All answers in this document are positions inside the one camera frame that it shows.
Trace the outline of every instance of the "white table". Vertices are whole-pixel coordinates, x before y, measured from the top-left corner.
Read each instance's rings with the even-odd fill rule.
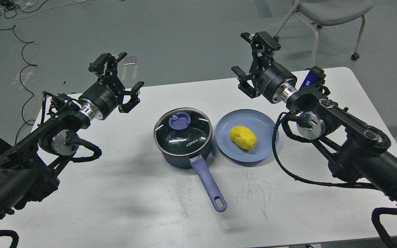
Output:
[[[393,140],[352,71],[325,71],[331,99]],[[306,74],[295,72],[299,80]],[[130,113],[114,111],[78,132],[102,149],[98,160],[67,165],[58,191],[7,216],[0,229],[17,231],[20,248],[263,247],[378,237],[372,210],[395,206],[379,191],[295,182],[273,156],[245,167],[214,149],[207,163],[228,206],[218,213],[193,170],[164,160],[153,127],[167,111],[197,108],[215,126],[236,109],[258,110],[273,120],[286,110],[283,103],[272,105],[263,96],[250,99],[237,85],[236,79],[223,79],[142,88],[141,103]],[[290,171],[339,182],[312,145],[290,140],[281,129],[280,135],[279,157]],[[342,143],[343,128],[331,138]],[[389,151],[397,156],[396,143]],[[39,154],[46,162],[54,158]],[[77,155],[90,152],[80,149]],[[384,216],[382,222],[397,236],[397,216]]]

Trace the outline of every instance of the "saucepan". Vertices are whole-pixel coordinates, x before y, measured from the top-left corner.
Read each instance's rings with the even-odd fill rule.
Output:
[[[195,108],[178,108],[164,114],[154,126],[154,141],[170,165],[193,168],[218,212],[227,208],[205,159],[212,148],[209,118]]]

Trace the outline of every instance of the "pot lid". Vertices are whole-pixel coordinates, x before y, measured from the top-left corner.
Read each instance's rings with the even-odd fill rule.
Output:
[[[189,156],[204,148],[212,136],[209,118],[194,108],[164,114],[154,126],[157,147],[173,156]]]

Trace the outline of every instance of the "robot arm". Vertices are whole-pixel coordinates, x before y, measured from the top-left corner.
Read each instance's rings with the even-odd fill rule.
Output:
[[[117,63],[125,56],[126,52],[123,52],[116,59],[105,53],[91,63],[89,70],[96,74],[98,80],[79,100],[66,94],[55,96],[44,92],[41,124],[0,156],[0,220],[6,214],[14,214],[13,207],[23,209],[28,201],[42,201],[56,191],[59,185],[57,176],[68,162],[88,162],[101,156],[99,147],[79,138],[76,132],[87,129],[94,118],[104,120],[117,106],[120,112],[128,113],[140,102],[139,89],[144,83],[138,82],[126,91],[117,77]],[[51,117],[44,122],[47,95],[52,98]],[[123,104],[125,95],[130,95],[131,99]],[[39,146],[58,157],[46,165],[37,154]],[[93,155],[74,157],[79,146],[90,149]],[[4,234],[14,237],[11,247],[16,247],[17,234],[0,232],[0,236]]]
[[[232,67],[240,82],[238,88],[251,98],[262,94],[272,104],[284,102],[290,112],[277,121],[277,126],[282,124],[286,135],[293,140],[312,143],[329,161],[332,176],[346,182],[338,187],[378,189],[391,201],[397,202],[397,158],[387,152],[391,145],[388,136],[347,113],[348,108],[340,109],[336,102],[328,98],[330,91],[324,85],[326,75],[322,69],[316,66],[310,69],[302,87],[296,90],[296,77],[274,61],[274,53],[281,48],[274,38],[266,32],[252,36],[242,33],[241,37],[251,44],[253,62],[249,75],[238,66]],[[252,81],[253,86],[249,85],[248,80]],[[291,132],[289,121],[296,122],[302,136]],[[344,126],[347,132],[347,140],[341,146],[326,137],[340,126]],[[336,152],[330,153],[322,143]],[[362,177],[372,185],[357,185],[356,181]],[[320,185],[336,186],[328,183]],[[397,209],[377,208],[372,215],[384,243],[395,247],[379,222],[381,214],[397,215]]]

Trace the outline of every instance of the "blue plate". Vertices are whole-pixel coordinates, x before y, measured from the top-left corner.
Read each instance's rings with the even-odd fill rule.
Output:
[[[235,126],[245,126],[257,136],[257,144],[251,150],[241,149],[229,137]],[[219,149],[240,162],[257,162],[272,154],[272,133],[275,122],[257,110],[234,110],[223,116],[215,127],[215,140]]]

